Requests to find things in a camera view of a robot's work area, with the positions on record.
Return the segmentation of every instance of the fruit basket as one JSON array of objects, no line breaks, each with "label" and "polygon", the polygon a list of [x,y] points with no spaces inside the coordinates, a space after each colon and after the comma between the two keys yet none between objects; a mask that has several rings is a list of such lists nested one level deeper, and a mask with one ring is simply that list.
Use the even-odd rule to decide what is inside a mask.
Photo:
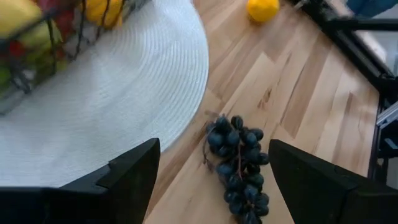
[{"label": "fruit basket", "polygon": [[63,70],[147,0],[1,0],[0,113]]}]

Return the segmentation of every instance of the bunch of grapes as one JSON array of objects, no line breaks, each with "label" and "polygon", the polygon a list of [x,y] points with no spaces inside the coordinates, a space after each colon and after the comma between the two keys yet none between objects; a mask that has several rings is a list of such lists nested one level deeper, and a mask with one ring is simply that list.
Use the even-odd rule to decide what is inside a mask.
[{"label": "bunch of grapes", "polygon": [[210,151],[223,159],[216,171],[226,188],[224,199],[229,210],[240,223],[262,223],[260,217],[269,212],[269,197],[262,193],[264,178],[260,174],[260,166],[269,163],[259,144],[264,133],[244,127],[240,116],[233,116],[231,122],[220,116],[206,127],[206,132]]}]

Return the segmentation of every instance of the wooden surface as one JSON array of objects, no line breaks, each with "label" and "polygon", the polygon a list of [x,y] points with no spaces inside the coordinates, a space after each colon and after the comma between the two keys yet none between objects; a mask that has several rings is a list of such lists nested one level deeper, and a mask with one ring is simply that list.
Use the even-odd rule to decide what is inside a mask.
[{"label": "wooden surface", "polygon": [[[262,128],[263,151],[270,139],[281,139],[367,174],[377,91],[290,4],[282,1],[278,15],[257,26],[250,23],[245,3],[195,1],[208,37],[208,86],[190,126],[162,154],[146,224],[234,223],[223,201],[223,187],[202,163],[210,119],[206,110],[240,114],[246,126]],[[263,167],[261,173],[271,198],[264,223],[293,223],[271,167]]]}]

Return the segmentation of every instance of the wooden table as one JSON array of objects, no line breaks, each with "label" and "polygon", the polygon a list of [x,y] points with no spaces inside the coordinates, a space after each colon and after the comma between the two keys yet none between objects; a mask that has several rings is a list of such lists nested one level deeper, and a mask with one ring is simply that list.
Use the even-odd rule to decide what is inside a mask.
[{"label": "wooden table", "polygon": [[[234,223],[223,187],[202,163],[206,110],[262,128],[263,151],[281,139],[367,174],[378,92],[305,14],[282,1],[278,15],[257,26],[245,3],[195,1],[208,37],[208,85],[190,126],[161,157],[146,224]],[[261,173],[271,198],[264,223],[293,223],[271,167]]]}]

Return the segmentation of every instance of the white placemat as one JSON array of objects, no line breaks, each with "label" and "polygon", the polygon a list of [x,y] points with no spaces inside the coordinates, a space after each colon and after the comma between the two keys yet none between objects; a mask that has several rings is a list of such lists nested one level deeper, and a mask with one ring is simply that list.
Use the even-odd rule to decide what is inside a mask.
[{"label": "white placemat", "polygon": [[67,184],[145,140],[167,149],[208,75],[205,31],[186,0],[153,0],[0,118],[0,185]]}]

